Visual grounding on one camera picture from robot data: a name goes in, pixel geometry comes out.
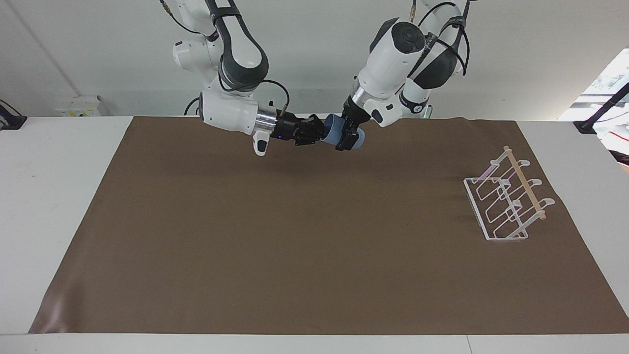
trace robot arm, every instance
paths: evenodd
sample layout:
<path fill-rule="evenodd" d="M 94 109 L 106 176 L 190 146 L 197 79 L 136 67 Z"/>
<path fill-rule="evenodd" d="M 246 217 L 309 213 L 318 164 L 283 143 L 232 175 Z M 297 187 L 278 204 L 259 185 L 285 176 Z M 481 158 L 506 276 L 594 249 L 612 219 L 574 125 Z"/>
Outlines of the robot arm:
<path fill-rule="evenodd" d="M 178 0 L 178 5 L 184 23 L 203 35 L 177 42 L 173 55 L 203 82 L 199 111 L 205 123 L 253 136 L 259 156 L 266 153 L 271 137 L 305 145 L 324 136 L 323 122 L 317 117 L 300 119 L 286 112 L 287 104 L 277 110 L 254 100 L 269 61 L 233 0 Z"/>
<path fill-rule="evenodd" d="M 422 0 L 428 12 L 421 26 L 400 19 L 382 25 L 343 105 L 344 126 L 337 150 L 351 149 L 358 126 L 371 118 L 386 127 L 402 117 L 422 115 L 430 91 L 461 69 L 465 71 L 467 64 L 459 49 L 462 38 L 467 38 L 469 1 Z"/>

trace white wall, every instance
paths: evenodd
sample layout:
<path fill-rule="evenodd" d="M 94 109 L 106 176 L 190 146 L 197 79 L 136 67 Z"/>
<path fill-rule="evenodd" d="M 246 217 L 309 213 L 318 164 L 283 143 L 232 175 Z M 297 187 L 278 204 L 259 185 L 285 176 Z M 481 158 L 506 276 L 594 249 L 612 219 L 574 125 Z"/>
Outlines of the white wall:
<path fill-rule="evenodd" d="M 72 90 L 12 17 L 14 5 L 82 94 L 115 115 L 181 114 L 198 94 L 172 61 L 188 34 L 157 0 L 0 0 L 0 97 L 27 115 L 51 115 Z M 410 0 L 239 0 L 250 31 L 295 112 L 340 111 L 384 20 Z M 171 8 L 176 9 L 173 0 Z M 418 16 L 425 12 L 420 7 Z M 472 3 L 467 77 L 435 92 L 436 117 L 555 119 L 629 43 L 626 0 L 480 0 Z M 276 88 L 259 98 L 283 99 Z"/>

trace brown mat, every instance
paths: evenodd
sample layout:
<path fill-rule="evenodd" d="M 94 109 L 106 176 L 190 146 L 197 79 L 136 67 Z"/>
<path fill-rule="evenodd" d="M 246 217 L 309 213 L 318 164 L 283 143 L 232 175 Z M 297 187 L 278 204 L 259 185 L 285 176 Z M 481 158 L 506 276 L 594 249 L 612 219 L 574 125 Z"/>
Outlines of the brown mat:
<path fill-rule="evenodd" d="M 629 333 L 513 122 L 366 124 L 295 147 L 192 118 L 133 119 L 31 333 Z M 485 241 L 462 180 L 509 145 L 548 220 Z"/>

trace wooden dowel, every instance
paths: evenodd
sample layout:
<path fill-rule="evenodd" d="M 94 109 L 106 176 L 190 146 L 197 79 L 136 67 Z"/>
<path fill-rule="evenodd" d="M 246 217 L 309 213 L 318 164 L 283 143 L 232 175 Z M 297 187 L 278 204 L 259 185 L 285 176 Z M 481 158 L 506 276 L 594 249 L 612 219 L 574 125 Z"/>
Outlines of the wooden dowel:
<path fill-rule="evenodd" d="M 533 207 L 535 208 L 535 211 L 536 212 L 542 212 L 542 214 L 540 215 L 540 219 L 545 220 L 546 219 L 546 213 L 542 210 L 542 206 L 540 205 L 540 202 L 537 200 L 537 197 L 535 196 L 535 193 L 533 193 L 533 189 L 531 188 L 530 185 L 528 185 L 528 181 L 526 180 L 526 177 L 524 177 L 524 173 L 522 173 L 522 169 L 520 168 L 520 165 L 518 164 L 518 161 L 513 156 L 513 153 L 511 152 L 511 149 L 508 146 L 505 146 L 504 147 L 504 151 L 507 153 L 507 157 L 509 158 L 509 161 L 511 162 L 511 165 L 515 169 L 515 173 L 518 175 L 518 178 L 520 179 L 520 182 L 522 183 L 522 186 L 524 186 L 524 190 L 526 191 L 526 195 L 528 195 L 528 198 L 531 200 L 531 203 L 533 204 Z"/>

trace power socket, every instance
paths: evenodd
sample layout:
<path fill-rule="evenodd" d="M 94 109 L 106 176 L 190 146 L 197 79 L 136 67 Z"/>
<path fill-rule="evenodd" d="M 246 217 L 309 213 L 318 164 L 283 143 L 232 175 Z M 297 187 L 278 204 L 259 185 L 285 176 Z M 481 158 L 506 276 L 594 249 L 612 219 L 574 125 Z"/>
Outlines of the power socket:
<path fill-rule="evenodd" d="M 107 108 L 98 96 L 58 97 L 55 111 L 59 117 L 101 117 Z"/>

